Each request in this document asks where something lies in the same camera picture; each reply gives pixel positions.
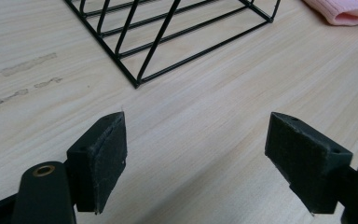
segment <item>pink towel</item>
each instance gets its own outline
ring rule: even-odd
[[[304,0],[333,25],[358,25],[358,0]]]

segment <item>black object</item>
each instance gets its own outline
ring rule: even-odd
[[[126,166],[124,113],[99,119],[67,156],[28,169],[19,193],[0,201],[0,223],[76,223],[75,204],[79,212],[101,213]]]
[[[352,153],[303,121],[272,113],[266,155],[314,214],[333,214],[345,206],[342,223],[358,223],[358,171]]]
[[[180,13],[185,13],[185,12],[187,12],[187,11],[189,11],[191,9],[195,9],[197,7],[206,6],[208,4],[211,4],[212,2],[216,2],[218,0],[203,0],[203,1],[195,3],[193,5],[190,5],[190,6],[187,6],[187,7],[181,7],[181,8],[178,8],[179,3],[181,2],[181,0],[173,0],[172,1],[172,6],[171,6],[171,8],[170,8],[168,13],[163,13],[163,14],[158,15],[156,17],[148,18],[148,19],[145,19],[145,20],[142,20],[142,21],[137,21],[137,22],[134,22],[134,23],[131,23],[131,21],[132,21],[132,17],[135,14],[135,11],[136,11],[136,8],[138,7],[138,5],[145,4],[145,3],[148,3],[148,2],[152,2],[154,0],[134,0],[134,1],[131,1],[129,3],[117,5],[117,6],[114,6],[114,7],[109,6],[110,0],[104,0],[104,4],[103,4],[102,9],[96,10],[96,11],[91,11],[91,12],[85,12],[84,11],[84,6],[86,5],[86,0],[81,0],[79,8],[75,7],[75,5],[72,2],[73,0],[64,0],[64,1],[68,4],[69,8],[71,8],[75,12],[75,14],[83,22],[83,24],[89,29],[89,32],[100,43],[101,47],[106,51],[106,53],[109,55],[109,57],[116,63],[118,68],[124,73],[124,75],[127,77],[127,79],[131,82],[131,84],[135,88],[138,88],[143,83],[146,83],[146,82],[148,82],[148,81],[150,81],[150,80],[152,80],[152,79],[154,79],[156,77],[160,77],[161,75],[163,75],[163,74],[165,74],[167,72],[170,72],[173,69],[175,69],[175,68],[177,68],[177,67],[179,67],[179,66],[181,66],[181,65],[183,65],[185,63],[189,63],[189,62],[199,58],[202,55],[205,55],[205,54],[207,54],[207,53],[209,53],[209,52],[211,52],[211,51],[213,51],[215,49],[218,49],[218,48],[228,44],[229,42],[231,42],[231,41],[233,41],[235,39],[238,39],[241,36],[247,35],[247,34],[251,33],[252,31],[254,31],[256,29],[259,29],[259,28],[263,27],[264,25],[267,25],[268,23],[273,22],[274,18],[275,18],[275,15],[277,13],[279,4],[281,2],[281,0],[277,0],[275,8],[274,8],[274,11],[273,11],[272,15],[270,16],[266,12],[261,10],[259,7],[254,5],[255,0],[251,0],[251,1],[239,0],[241,3],[243,3],[243,7],[240,7],[238,9],[230,11],[230,12],[228,12],[226,14],[223,14],[223,15],[218,16],[216,18],[210,19],[208,21],[202,22],[200,24],[188,27],[187,29],[185,29],[183,31],[180,31],[180,32],[177,32],[175,34],[164,36],[164,32],[167,29],[168,25],[170,24],[171,18],[174,15],[177,15],[177,14],[180,14]],[[127,19],[126,19],[125,25],[123,27],[117,28],[117,29],[114,29],[114,30],[110,30],[110,31],[105,31],[105,32],[102,31],[103,21],[104,21],[104,18],[106,16],[106,14],[113,13],[113,12],[116,12],[118,10],[122,10],[122,9],[129,8],[129,7],[131,8],[131,10],[130,10],[130,13],[129,13]],[[182,61],[180,61],[178,63],[175,63],[175,64],[173,64],[171,66],[168,66],[167,68],[162,69],[161,71],[156,72],[155,74],[152,74],[152,75],[150,75],[148,77],[143,77],[145,69],[148,66],[151,58],[153,57],[153,54],[154,54],[156,48],[158,47],[158,44],[168,42],[168,41],[173,40],[176,37],[179,37],[181,35],[185,35],[185,34],[188,34],[190,32],[196,31],[199,28],[205,27],[205,26],[210,25],[210,24],[212,24],[214,22],[217,22],[217,21],[220,21],[222,19],[225,19],[225,18],[227,18],[227,17],[229,17],[231,15],[234,15],[236,13],[242,12],[245,9],[252,10],[254,13],[256,13],[258,16],[263,18],[265,21],[261,22],[260,24],[254,26],[254,27],[252,27],[252,28],[250,28],[248,30],[243,31],[242,33],[240,33],[238,35],[234,35],[231,38],[229,38],[229,39],[227,39],[227,40],[225,40],[225,41],[223,41],[221,43],[218,43],[218,44],[216,44],[216,45],[214,45],[214,46],[212,46],[212,47],[210,47],[208,49],[205,49],[205,50],[203,50],[203,51],[201,51],[201,52],[199,52],[197,54],[194,54],[194,55],[190,56],[189,58],[186,58],[186,59],[184,59],[184,60],[182,60]],[[88,22],[88,18],[95,17],[95,16],[100,16],[100,19],[98,20],[98,25],[97,25],[96,29],[94,27],[92,27]],[[143,45],[141,47],[138,47],[138,48],[131,49],[131,50],[128,50],[126,52],[121,52],[120,53],[121,44],[123,43],[123,41],[125,39],[125,36],[126,36],[126,33],[129,30],[137,28],[137,27],[140,27],[140,26],[147,25],[147,24],[149,24],[151,22],[160,21],[160,20],[164,20],[164,22],[161,25],[161,28],[159,29],[159,31],[157,33],[156,39],[153,42],[145,44],[145,45]],[[112,50],[106,44],[106,42],[103,39],[107,38],[108,36],[118,35],[118,34],[120,34],[119,40],[117,42],[117,45],[116,45],[115,49]],[[147,49],[149,49],[149,52],[148,52],[148,54],[147,54],[147,56],[145,58],[145,61],[144,61],[143,65],[142,65],[139,73],[134,76],[126,68],[126,66],[121,61],[121,59],[129,57],[129,56],[131,56],[131,55],[133,55],[135,53],[138,53],[138,52],[141,52],[141,51],[144,51],[144,50],[147,50]]]

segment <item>wood grain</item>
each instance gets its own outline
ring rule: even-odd
[[[178,17],[167,32],[236,4]],[[147,72],[240,31],[243,16],[161,46]],[[154,38],[136,32],[123,48]],[[135,71],[144,56],[125,63]],[[78,223],[339,223],[340,205],[333,216],[307,211],[264,145],[269,113],[287,113],[354,152],[357,168],[358,26],[329,26],[303,2],[282,1],[274,23],[135,90],[63,1],[0,0],[0,200],[26,169],[64,161],[120,110],[128,166],[104,212],[78,213]]]

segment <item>folded towel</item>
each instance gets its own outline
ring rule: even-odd
[[[358,25],[358,0],[304,0],[333,25]]]

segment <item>scratch on wood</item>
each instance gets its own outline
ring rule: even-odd
[[[51,80],[49,80],[49,81],[47,81],[47,82],[41,82],[41,83],[39,83],[39,84],[35,84],[34,85],[34,87],[35,88],[42,88],[42,87],[45,87],[45,86],[47,86],[48,84],[50,84],[50,82],[56,82],[56,83],[59,83],[59,82],[61,82],[61,80],[62,80],[62,78],[60,78],[60,77],[54,77],[54,78],[52,78]]]
[[[5,68],[2,69],[0,71],[0,75],[4,76],[4,77],[10,77],[11,75],[14,75],[16,73],[19,72],[23,72],[23,71],[27,71],[45,61],[48,61],[50,59],[54,59],[57,58],[57,54],[56,53],[50,53],[48,55],[39,57],[39,58],[35,58],[32,59],[31,61],[25,62],[25,63],[19,63],[17,65],[14,65],[12,67],[9,68]]]
[[[5,98],[0,98],[0,105],[8,100],[10,100],[13,97],[19,96],[19,95],[25,95],[28,93],[28,89],[24,89],[24,90],[19,90],[14,92],[12,95],[5,97]]]

